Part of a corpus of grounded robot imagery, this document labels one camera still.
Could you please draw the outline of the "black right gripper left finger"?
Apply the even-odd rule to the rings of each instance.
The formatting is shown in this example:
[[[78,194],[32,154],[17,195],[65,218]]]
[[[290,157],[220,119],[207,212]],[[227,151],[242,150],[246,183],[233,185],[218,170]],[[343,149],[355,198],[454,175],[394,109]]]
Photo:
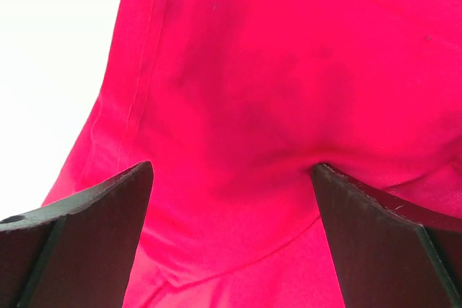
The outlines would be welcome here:
[[[1,220],[1,306],[121,307],[152,182],[141,162]]]

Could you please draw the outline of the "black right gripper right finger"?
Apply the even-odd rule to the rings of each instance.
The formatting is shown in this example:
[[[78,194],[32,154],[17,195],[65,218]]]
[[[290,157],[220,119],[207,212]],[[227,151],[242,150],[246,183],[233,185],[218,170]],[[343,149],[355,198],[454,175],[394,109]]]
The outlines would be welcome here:
[[[460,307],[461,220],[326,164],[311,173],[346,307]]]

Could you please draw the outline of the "pink t shirt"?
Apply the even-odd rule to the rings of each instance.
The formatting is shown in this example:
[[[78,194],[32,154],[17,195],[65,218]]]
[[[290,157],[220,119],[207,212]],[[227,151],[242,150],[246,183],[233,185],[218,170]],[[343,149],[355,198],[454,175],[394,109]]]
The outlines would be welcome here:
[[[142,161],[125,307],[341,307],[310,169],[461,215],[461,0],[121,0],[46,202]]]

